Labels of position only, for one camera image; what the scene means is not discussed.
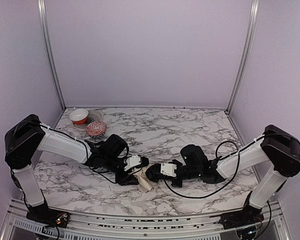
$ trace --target white bowl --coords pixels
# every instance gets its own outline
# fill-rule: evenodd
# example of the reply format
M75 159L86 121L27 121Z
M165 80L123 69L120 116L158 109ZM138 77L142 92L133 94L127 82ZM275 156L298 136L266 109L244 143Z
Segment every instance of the white bowl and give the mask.
M88 119L88 110L84 108L79 108L70 113L70 120L74 124L84 124Z

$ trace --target wall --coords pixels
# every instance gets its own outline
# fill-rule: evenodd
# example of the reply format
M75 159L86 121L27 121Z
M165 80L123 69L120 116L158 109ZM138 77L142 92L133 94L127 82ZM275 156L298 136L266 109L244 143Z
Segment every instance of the wall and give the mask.
M47 0L67 106L225 109L249 0Z
M0 0L0 229L17 188L5 163L5 133L28 114L53 125L61 114L37 2Z
M300 140L300 0L262 0L232 112L246 141L275 124ZM258 166L264 175L266 165ZM291 239L300 239L300 174L279 193Z

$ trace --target patterned bowl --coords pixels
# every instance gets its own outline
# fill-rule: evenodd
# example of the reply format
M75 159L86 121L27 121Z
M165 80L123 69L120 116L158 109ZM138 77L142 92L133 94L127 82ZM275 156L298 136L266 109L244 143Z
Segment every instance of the patterned bowl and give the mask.
M102 137L107 130L107 124L103 121L93 121L85 129L86 134L88 134L93 139L98 139Z

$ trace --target robotic arm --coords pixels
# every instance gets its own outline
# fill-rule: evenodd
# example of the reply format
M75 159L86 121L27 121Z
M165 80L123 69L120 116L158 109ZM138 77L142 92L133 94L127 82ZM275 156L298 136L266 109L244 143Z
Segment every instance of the robotic arm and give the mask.
M300 171L300 142L274 125L267 126L264 134L254 142L223 158L208 160L202 149L195 145L185 146L180 154L185 165L175 159L169 163L154 164L148 168L147 177L153 182L171 180L171 185L178 188L182 187L183 180L194 178L216 184L233 177L237 167L241 171L262 162L271 162L267 174L247 196L243 209L221 215L220 223L224 229L254 224L259 221L258 218L263 220L262 207L289 177Z
M105 168L108 172L115 173L115 182L122 186L139 184L130 173L134 168L142 168L149 164L146 157L139 155L128 157L128 144L118 135L113 134L104 142L84 142L50 129L34 114L8 131L4 140L5 161L11 169L11 177L22 189L30 205L27 218L43 223L56 222L59 227L67 226L69 214L48 207L31 166L31 158L36 150L67 157L92 170ZM124 149L126 155L119 157Z

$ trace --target white marble surface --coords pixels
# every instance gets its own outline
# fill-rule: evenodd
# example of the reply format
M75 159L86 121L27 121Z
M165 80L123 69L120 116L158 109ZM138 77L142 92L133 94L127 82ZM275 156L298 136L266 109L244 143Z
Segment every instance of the white marble surface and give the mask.
M216 110L173 108L105 108L98 109L108 125L103 139L111 134L121 136L129 144L130 152L148 157L150 165L177 159L183 162L180 150L195 144L202 147L208 159L215 157L215 149L224 140L237 136L225 113ZM67 109L57 125L80 139L89 138L84 131L73 128ZM222 147L220 153L232 151ZM174 195L164 182L152 183L154 189L144 192L138 185L112 184L73 160L44 152L35 174L48 204L88 213L135 216L191 215L240 208L247 194L257 185L252 169L238 173L234 182L214 196L187 199ZM112 173L107 177L114 179ZM183 195L204 196L220 188L199 179L186 180L183 188L175 190Z

